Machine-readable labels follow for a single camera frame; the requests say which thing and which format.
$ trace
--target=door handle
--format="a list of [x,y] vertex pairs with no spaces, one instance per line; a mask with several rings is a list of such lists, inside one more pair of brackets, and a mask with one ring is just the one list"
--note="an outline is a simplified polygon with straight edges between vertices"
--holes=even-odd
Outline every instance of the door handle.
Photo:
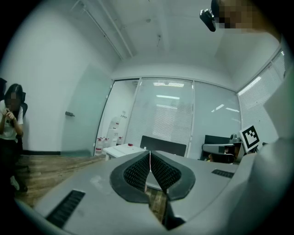
[[75,117],[75,115],[72,112],[68,112],[68,111],[65,111],[65,115],[70,117]]

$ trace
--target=wooden floor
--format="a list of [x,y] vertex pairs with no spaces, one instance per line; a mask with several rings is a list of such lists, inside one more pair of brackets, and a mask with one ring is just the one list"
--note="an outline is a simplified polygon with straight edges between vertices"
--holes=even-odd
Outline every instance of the wooden floor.
[[[26,193],[17,192],[15,197],[31,207],[50,189],[58,185],[73,173],[96,162],[104,161],[103,157],[62,157],[62,156],[22,156],[18,165],[28,165],[26,169],[18,170],[17,176],[28,188]],[[150,209],[162,221],[166,196],[163,192],[147,189],[150,198]]]

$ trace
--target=black baseboard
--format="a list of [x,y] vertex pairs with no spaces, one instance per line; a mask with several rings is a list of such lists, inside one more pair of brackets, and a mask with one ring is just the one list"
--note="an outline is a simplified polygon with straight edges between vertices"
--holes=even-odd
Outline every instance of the black baseboard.
[[31,150],[23,150],[23,155],[43,155],[43,156],[58,156],[60,155],[60,151],[31,151]]

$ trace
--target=black pants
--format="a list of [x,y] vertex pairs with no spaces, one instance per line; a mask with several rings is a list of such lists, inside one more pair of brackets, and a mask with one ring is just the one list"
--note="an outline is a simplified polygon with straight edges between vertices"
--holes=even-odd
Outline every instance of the black pants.
[[3,177],[14,175],[14,165],[18,154],[17,143],[14,140],[0,139],[1,173]]

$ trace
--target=white table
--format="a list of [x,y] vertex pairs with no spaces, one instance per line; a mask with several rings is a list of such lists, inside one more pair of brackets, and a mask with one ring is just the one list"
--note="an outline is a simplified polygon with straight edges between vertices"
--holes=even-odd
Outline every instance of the white table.
[[[145,150],[136,146],[128,146],[128,144],[124,144],[124,145],[117,145],[117,146],[105,148],[103,149],[103,151],[106,152],[105,160],[108,161],[109,157],[117,158],[117,157],[122,157],[131,153],[143,152]],[[146,185],[153,189],[162,190],[158,182],[156,181],[154,175],[152,174],[151,170],[146,179]]]
[[124,145],[117,145],[109,148],[103,149],[104,152],[106,152],[106,161],[109,160],[109,157],[122,157],[124,155],[128,155],[131,153],[137,153],[137,152],[143,152],[145,151],[142,148],[138,148],[136,146],[128,146],[128,144]]

